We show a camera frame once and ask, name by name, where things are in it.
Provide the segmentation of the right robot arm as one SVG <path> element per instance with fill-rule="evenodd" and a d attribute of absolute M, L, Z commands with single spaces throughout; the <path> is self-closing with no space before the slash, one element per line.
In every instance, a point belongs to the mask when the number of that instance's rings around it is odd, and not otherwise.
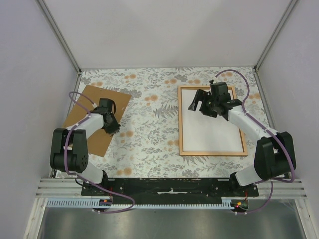
<path fill-rule="evenodd" d="M 293 138 L 288 132 L 278 132 L 254 118 L 239 99 L 232 99 L 225 82 L 210 81 L 210 90 L 198 89 L 188 110 L 208 117 L 223 117 L 237 126 L 256 144 L 254 162 L 230 175 L 228 190 L 234 196 L 246 191 L 246 186 L 271 179 L 283 181 L 281 175 L 290 173 L 295 179 L 296 158 Z"/>

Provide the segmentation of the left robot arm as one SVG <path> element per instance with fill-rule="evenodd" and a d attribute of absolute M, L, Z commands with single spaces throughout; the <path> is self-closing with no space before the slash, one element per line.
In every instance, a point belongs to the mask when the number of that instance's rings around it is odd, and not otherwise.
<path fill-rule="evenodd" d="M 115 112 L 115 102 L 101 98 L 83 119 L 67 128 L 55 129 L 52 137 L 51 168 L 76 176 L 87 184 L 92 183 L 94 192 L 101 196 L 109 192 L 110 183 L 106 172 L 89 162 L 87 141 L 100 129 L 110 136 L 119 131 Z"/>

